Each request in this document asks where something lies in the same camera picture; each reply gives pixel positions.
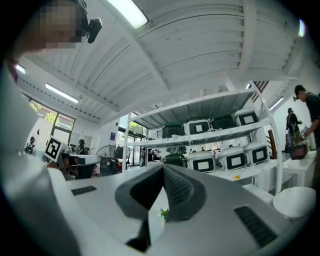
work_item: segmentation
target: fluorescent light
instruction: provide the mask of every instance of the fluorescent light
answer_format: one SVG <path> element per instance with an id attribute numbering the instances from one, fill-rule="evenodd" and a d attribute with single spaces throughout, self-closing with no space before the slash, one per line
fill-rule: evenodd
<path id="1" fill-rule="evenodd" d="M 64 124 L 64 123 L 62 123 L 62 122 L 56 122 L 57 124 L 59 124 L 59 125 L 63 125 L 63 126 L 66 126 L 66 127 L 69 127 L 69 128 L 71 128 L 71 126 L 69 126 L 69 125 L 66 125 L 66 124 Z"/>
<path id="2" fill-rule="evenodd" d="M 73 97 L 65 94 L 64 92 L 62 92 L 62 91 L 60 91 L 60 90 L 52 87 L 50 84 L 47 84 L 47 83 L 46 83 L 46 84 L 45 84 L 45 87 L 48 88 L 49 90 L 55 92 L 56 94 L 59 94 L 59 95 L 61 95 L 62 97 L 65 97 L 66 99 L 68 99 L 68 100 L 70 100 L 70 101 L 72 101 L 72 102 L 74 102 L 74 103 L 78 103 L 78 100 L 77 100 L 76 98 L 73 98 Z"/>
<path id="3" fill-rule="evenodd" d="M 270 110 L 274 109 L 275 106 L 278 105 L 283 99 L 284 97 L 281 97 L 272 107 L 270 107 Z"/>
<path id="4" fill-rule="evenodd" d="M 299 36 L 303 37 L 306 33 L 306 26 L 305 26 L 305 23 L 302 21 L 302 19 L 299 19 L 299 22 L 300 22 Z"/>
<path id="5" fill-rule="evenodd" d="M 23 66 L 20 66 L 19 64 L 17 64 L 15 68 L 24 74 L 26 73 L 26 69 Z"/>
<path id="6" fill-rule="evenodd" d="M 148 22 L 146 16 L 139 10 L 132 0 L 107 0 L 112 4 L 134 27 L 140 28 Z"/>

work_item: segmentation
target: white device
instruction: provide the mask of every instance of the white device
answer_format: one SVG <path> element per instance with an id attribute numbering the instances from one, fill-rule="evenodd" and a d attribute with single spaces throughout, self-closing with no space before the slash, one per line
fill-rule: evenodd
<path id="1" fill-rule="evenodd" d="M 240 146 L 228 147 L 221 151 L 216 159 L 219 169 L 231 171 L 246 166 L 245 151 Z"/>
<path id="2" fill-rule="evenodd" d="M 255 166 L 269 160 L 267 145 L 260 142 L 252 142 L 243 147 L 246 165 Z"/>
<path id="3" fill-rule="evenodd" d="M 238 110 L 233 118 L 237 126 L 246 126 L 259 122 L 256 112 L 248 109 Z"/>
<path id="4" fill-rule="evenodd" d="M 184 132 L 186 135 L 206 133 L 210 129 L 207 119 L 193 120 L 185 124 Z"/>
<path id="5" fill-rule="evenodd" d="M 193 152 L 188 158 L 188 168 L 202 173 L 216 171 L 216 160 L 212 151 Z"/>

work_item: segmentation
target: white stool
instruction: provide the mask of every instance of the white stool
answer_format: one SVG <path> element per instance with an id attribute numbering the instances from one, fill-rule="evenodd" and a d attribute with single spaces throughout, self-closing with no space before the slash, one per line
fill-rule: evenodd
<path id="1" fill-rule="evenodd" d="M 282 215 L 295 220 L 315 208 L 316 191 L 304 186 L 287 188 L 273 198 L 273 206 Z"/>

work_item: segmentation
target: white table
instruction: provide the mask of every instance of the white table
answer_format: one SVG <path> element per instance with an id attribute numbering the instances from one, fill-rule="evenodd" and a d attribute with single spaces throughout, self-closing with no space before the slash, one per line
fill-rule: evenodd
<path id="1" fill-rule="evenodd" d="M 296 174 L 293 177 L 293 187 L 309 187 L 315 169 L 316 151 L 310 151 L 300 160 L 288 159 L 283 166 L 283 173 Z"/>

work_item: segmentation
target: fan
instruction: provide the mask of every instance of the fan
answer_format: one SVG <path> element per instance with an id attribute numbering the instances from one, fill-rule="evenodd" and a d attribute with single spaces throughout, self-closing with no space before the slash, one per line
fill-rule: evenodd
<path id="1" fill-rule="evenodd" d="M 115 156 L 116 146 L 107 145 L 100 148 L 96 155 L 101 156 L 100 176 L 109 176 L 122 172 L 122 165 Z"/>

